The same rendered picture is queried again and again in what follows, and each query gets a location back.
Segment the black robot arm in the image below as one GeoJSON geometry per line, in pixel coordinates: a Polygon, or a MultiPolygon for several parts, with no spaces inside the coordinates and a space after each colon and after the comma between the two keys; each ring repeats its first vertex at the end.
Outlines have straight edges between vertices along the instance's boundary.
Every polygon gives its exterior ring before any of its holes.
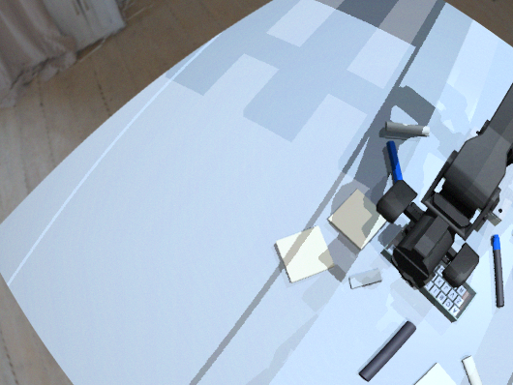
{"type": "Polygon", "coordinates": [[[428,209],[393,250],[391,262],[403,279],[419,288],[452,247],[455,234],[464,241],[479,232],[499,203],[499,183],[513,163],[513,83],[490,121],[477,136],[455,149],[420,200],[428,209]],[[445,178],[440,192],[434,191],[445,178]],[[477,209],[482,211],[471,223],[477,209]]]}

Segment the dark grey keyboard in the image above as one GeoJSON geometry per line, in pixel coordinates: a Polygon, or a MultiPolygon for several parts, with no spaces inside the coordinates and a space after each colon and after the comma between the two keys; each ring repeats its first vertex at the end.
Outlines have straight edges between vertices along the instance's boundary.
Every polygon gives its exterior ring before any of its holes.
{"type": "MultiPolygon", "coordinates": [[[[408,223],[406,222],[401,230],[397,232],[388,245],[380,252],[392,265],[391,255],[393,250],[403,240],[401,232],[407,226],[408,223]]],[[[441,272],[447,268],[448,264],[445,265],[444,261],[441,260],[434,270],[436,275],[433,279],[421,288],[419,288],[418,285],[415,287],[424,297],[427,297],[430,303],[432,302],[451,323],[454,323],[459,320],[478,293],[467,281],[462,284],[462,286],[456,288],[453,288],[450,283],[448,284],[441,274],[441,272]]]]}

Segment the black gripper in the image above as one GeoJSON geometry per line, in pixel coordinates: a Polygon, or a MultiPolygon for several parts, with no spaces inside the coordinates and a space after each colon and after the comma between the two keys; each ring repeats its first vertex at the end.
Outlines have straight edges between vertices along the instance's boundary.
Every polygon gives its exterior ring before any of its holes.
{"type": "MultiPolygon", "coordinates": [[[[407,182],[398,180],[377,202],[377,212],[382,215],[387,222],[394,223],[402,213],[410,219],[408,226],[401,232],[403,238],[422,214],[429,212],[428,208],[425,212],[413,202],[414,198],[417,196],[418,193],[409,186],[407,182]]],[[[459,252],[450,248],[442,259],[445,265],[449,263],[447,268],[441,272],[442,277],[448,284],[450,283],[453,288],[462,286],[478,265],[479,257],[480,256],[467,242],[461,246],[459,252]]]]}

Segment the blue stylus with grey tip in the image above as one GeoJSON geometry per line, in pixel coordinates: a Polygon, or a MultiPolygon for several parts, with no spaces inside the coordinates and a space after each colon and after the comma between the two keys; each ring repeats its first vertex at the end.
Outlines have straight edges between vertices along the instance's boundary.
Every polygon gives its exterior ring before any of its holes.
{"type": "Polygon", "coordinates": [[[395,142],[389,140],[388,142],[386,142],[386,145],[387,145],[387,149],[388,149],[389,160],[391,163],[394,181],[396,183],[396,181],[398,181],[398,180],[403,180],[403,176],[402,176],[401,168],[399,165],[395,142]]]}

